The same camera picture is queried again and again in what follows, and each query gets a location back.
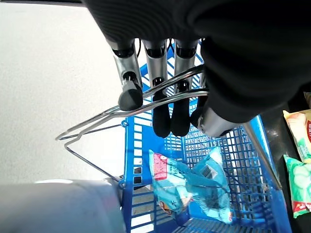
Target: red label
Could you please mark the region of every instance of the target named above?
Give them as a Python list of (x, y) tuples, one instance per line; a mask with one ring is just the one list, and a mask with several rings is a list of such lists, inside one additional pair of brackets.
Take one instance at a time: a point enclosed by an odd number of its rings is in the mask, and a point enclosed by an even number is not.
[(167, 158), (162, 154), (154, 153), (154, 179), (156, 181), (167, 178)]
[(307, 135), (308, 135), (308, 139), (311, 142), (311, 121), (308, 120), (307, 122)]
[(300, 201), (294, 201), (293, 204), (293, 212), (297, 212), (300, 210), (308, 210), (311, 209), (311, 203), (310, 202), (300, 202)]

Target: plastic snack bag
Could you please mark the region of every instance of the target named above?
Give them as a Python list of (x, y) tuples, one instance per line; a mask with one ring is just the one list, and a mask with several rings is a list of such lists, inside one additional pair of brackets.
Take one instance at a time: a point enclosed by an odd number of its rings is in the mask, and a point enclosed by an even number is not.
[(283, 110), (283, 114), (292, 132), (301, 161), (311, 163), (311, 110), (296, 113)]
[(289, 173), (294, 218), (311, 212), (311, 164), (284, 155)]
[(224, 223), (231, 223), (229, 186), (223, 170), (223, 161), (219, 147), (214, 148), (209, 155), (198, 162), (192, 169), (196, 174), (213, 180), (218, 185), (208, 188), (209, 195), (193, 195), (203, 212)]
[(154, 194), (161, 209), (173, 218), (188, 206), (192, 194), (186, 188), (185, 174), (191, 173), (186, 164), (149, 150), (149, 167)]
[(215, 161), (222, 163), (219, 148), (215, 148), (192, 170), (186, 164), (149, 150), (149, 166), (159, 206), (178, 219), (193, 200), (208, 217), (229, 223), (229, 187), (221, 165)]

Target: metal rod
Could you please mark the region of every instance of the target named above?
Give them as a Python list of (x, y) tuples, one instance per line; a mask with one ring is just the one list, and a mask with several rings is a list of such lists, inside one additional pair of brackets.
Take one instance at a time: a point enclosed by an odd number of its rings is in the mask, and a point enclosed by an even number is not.
[[(185, 72), (182, 72), (182, 73), (172, 77), (171, 79), (169, 79), (169, 80), (159, 84), (158, 86), (145, 91), (143, 93), (143, 98), (144, 99), (148, 98), (148, 97), (150, 97), (151, 95), (153, 95), (154, 93), (156, 93), (159, 90), (163, 90), (163, 89), (165, 89), (165, 88), (167, 88), (167, 87), (169, 87), (171, 85), (174, 85), (178, 81), (187, 79), (189, 77), (192, 77), (193, 75), (202, 73), (203, 71), (204, 71), (204, 66), (203, 65), (199, 65), (197, 67), (190, 68), (190, 69), (186, 70)], [(108, 110), (106, 110), (106, 111), (104, 111), (102, 113), (99, 113), (96, 116), (94, 116), (94, 117), (92, 117), (92, 118), (90, 118), (88, 120), (85, 120), (85, 121), (83, 121), (83, 122), (81, 122), (81, 123), (79, 123), (79, 124), (69, 128), (69, 129), (67, 129), (65, 132), (63, 132), (60, 135), (58, 135), (56, 137), (56, 140), (60, 140), (60, 138), (66, 136), (67, 134), (71, 133), (72, 131), (77, 130), (77, 129), (83, 127), (83, 126), (86, 126), (86, 125), (88, 125), (88, 124), (90, 124), (90, 123), (92, 123), (92, 122), (94, 122), (96, 120), (99, 120), (99, 119), (101, 119), (101, 118), (103, 118), (103, 117), (105, 117), (105, 116), (107, 116), (107, 115), (109, 115), (111, 113), (115, 113), (115, 112), (117, 112), (119, 110), (120, 110), (120, 107), (118, 105), (114, 106), (112, 108), (109, 108)]]
[(133, 115), (136, 115), (136, 114), (140, 114), (140, 113), (143, 113), (143, 112), (146, 112), (146, 111), (150, 111), (150, 110), (152, 110), (152, 109), (154, 109), (156, 107), (159, 107), (159, 106), (161, 106), (163, 104), (173, 103), (173, 102), (176, 102), (176, 101), (182, 100), (182, 99), (193, 98), (193, 97), (198, 97), (198, 96), (207, 96), (207, 95), (208, 95), (208, 92), (205, 91), (205, 90), (202, 90), (202, 89), (185, 91), (185, 92), (181, 92), (181, 93), (178, 93), (176, 95), (167, 97), (165, 99), (152, 102), (150, 104), (142, 106), (142, 107), (140, 107), (138, 109), (135, 109), (133, 111), (111, 113), (110, 115), (105, 116), (103, 119), (97, 121), (93, 125), (91, 125), (91, 126), (85, 128), (84, 130), (82, 130), (75, 139), (67, 142), (65, 144), (65, 147), (69, 146), (70, 144), (72, 144), (72, 143), (74, 143), (76, 141), (79, 141), (80, 138), (84, 134), (86, 134), (87, 132), (95, 129), (96, 127), (104, 124), (105, 122), (107, 122), (107, 121), (109, 121), (109, 120), (111, 120), (113, 118), (116, 118), (116, 117), (130, 117), (130, 116), (133, 116)]
[(116, 182), (119, 182), (121, 179), (117, 179), (116, 177), (114, 177), (113, 175), (109, 174), (108, 172), (106, 172), (105, 170), (102, 170), (100, 167), (96, 166), (95, 164), (93, 164), (92, 162), (90, 162), (89, 160), (87, 160), (85, 157), (79, 155), (77, 152), (74, 152), (72, 149), (70, 149), (69, 147), (66, 147), (66, 150), (68, 150), (71, 154), (73, 154), (74, 156), (78, 157), (79, 159), (83, 160), (84, 162), (86, 162), (87, 164), (91, 165), (93, 168), (99, 170), (101, 173), (109, 176), (111, 179), (115, 180)]
[(112, 113), (112, 114), (107, 115), (106, 117), (104, 117), (102, 120), (96, 122), (95, 124), (89, 126), (88, 128), (82, 130), (79, 134), (72, 135), (72, 137), (76, 136), (76, 138), (71, 140), (71, 141), (69, 141), (69, 142), (67, 142), (67, 143), (65, 143), (64, 147), (65, 147), (65, 149), (67, 151), (69, 151), (71, 154), (73, 154), (77, 158), (83, 160), (87, 164), (91, 165), (93, 168), (99, 170), (103, 174), (105, 174), (105, 175), (109, 176), (110, 178), (112, 178), (113, 180), (119, 182), (120, 180), (118, 180), (116, 177), (114, 177), (111, 174), (109, 174), (108, 172), (102, 170), (100, 167), (96, 166), (95, 164), (93, 164), (92, 162), (90, 162), (89, 160), (84, 158), (83, 156), (79, 155), (78, 153), (76, 153), (75, 151), (70, 149), (69, 145), (74, 143), (74, 142), (76, 142), (76, 141), (78, 141), (78, 140), (80, 140), (80, 138), (84, 134), (90, 133), (92, 131), (92, 129), (98, 127), (101, 124), (104, 124), (105, 122), (107, 122), (107, 121), (109, 121), (109, 120), (111, 120), (113, 118), (116, 118), (116, 117), (129, 117), (129, 116), (133, 116), (133, 115), (136, 115), (136, 114), (139, 114), (139, 113), (143, 113), (143, 112), (152, 110), (153, 108), (156, 108), (156, 107), (161, 106), (161, 105), (166, 104), (166, 103), (172, 103), (172, 102), (175, 102), (175, 101), (178, 101), (178, 100), (182, 100), (182, 99), (187, 99), (187, 98), (192, 98), (192, 97), (197, 97), (197, 96), (207, 96), (207, 95), (208, 95), (208, 92), (205, 91), (205, 90), (200, 90), (200, 89), (191, 90), (191, 91), (187, 91), (187, 92), (182, 92), (182, 93), (176, 94), (176, 95), (171, 96), (171, 97), (167, 97), (167, 98), (162, 99), (162, 100), (155, 101), (153, 103), (147, 104), (147, 105), (142, 106), (142, 107), (140, 107), (140, 108), (138, 108), (136, 110), (133, 110), (133, 111)]
[(258, 138), (256, 137), (256, 134), (254, 132), (254, 129), (251, 126), (250, 121), (247, 123), (242, 124), (245, 131), (247, 132), (249, 138), (251, 139), (251, 142), (253, 144), (253, 146), (255, 147), (258, 156), (260, 158), (260, 161), (262, 162), (264, 168), (266, 169), (266, 171), (269, 173), (271, 179), (272, 179), (272, 183), (275, 189), (277, 190), (281, 190), (282, 189), (282, 185), (280, 183), (280, 181), (278, 180), (278, 178), (276, 177), (274, 171), (272, 170), (272, 167), (266, 157), (266, 153), (264, 151), (264, 149), (262, 148)]
[[(118, 127), (118, 126), (122, 126), (122, 125), (120, 125), (120, 124), (119, 125), (111, 125), (111, 126), (107, 126), (107, 127), (96, 129), (96, 130), (91, 130), (91, 131), (87, 132), (86, 134), (95, 133), (95, 132), (99, 132), (99, 131), (103, 131), (103, 130), (108, 130), (108, 129), (115, 128), (115, 127)], [(70, 139), (70, 138), (76, 137), (78, 135), (79, 135), (78, 133), (77, 134), (73, 134), (73, 135), (69, 135), (69, 136), (66, 136), (66, 137), (62, 137), (59, 140), (62, 141), (62, 140)]]

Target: gray floor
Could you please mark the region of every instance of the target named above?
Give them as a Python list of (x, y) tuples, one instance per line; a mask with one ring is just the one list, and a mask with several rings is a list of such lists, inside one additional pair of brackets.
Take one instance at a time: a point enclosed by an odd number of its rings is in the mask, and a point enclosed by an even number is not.
[[(88, 10), (0, 3), (0, 32), (0, 183), (105, 177), (54, 140), (116, 105), (121, 92), (110, 48)], [(73, 149), (123, 173), (122, 127), (85, 136)]]

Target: blue plastic basket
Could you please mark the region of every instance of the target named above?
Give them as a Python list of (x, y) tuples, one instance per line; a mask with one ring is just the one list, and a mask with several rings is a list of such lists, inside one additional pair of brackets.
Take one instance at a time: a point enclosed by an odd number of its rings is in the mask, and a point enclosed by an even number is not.
[[(196, 65), (202, 63), (199, 54)], [(173, 76), (174, 57), (168, 52), (168, 75)], [(141, 68), (144, 89), (149, 88), (147, 66)], [(193, 77), (192, 87), (199, 85), (199, 77)], [(190, 111), (196, 108), (196, 99), (190, 101)], [(122, 211), (128, 233), (290, 233), (285, 200), (282, 191), (270, 186), (270, 179), (250, 139), (242, 127), (238, 127), (222, 138), (207, 137), (191, 126), (183, 138), (170, 134), (167, 138), (157, 137), (152, 129), (152, 112), (146, 112), (126, 119), (125, 169), (123, 182)], [(266, 143), (260, 117), (252, 120), (257, 137), (266, 150), (273, 169), (273, 161)], [(221, 148), (223, 166), (230, 187), (230, 203), (233, 221), (226, 225), (208, 218), (196, 203), (191, 202), (186, 213), (188, 221), (184, 226), (163, 212), (156, 203), (152, 191), (152, 177), (149, 169), (149, 153), (161, 153), (193, 167), (215, 146)]]

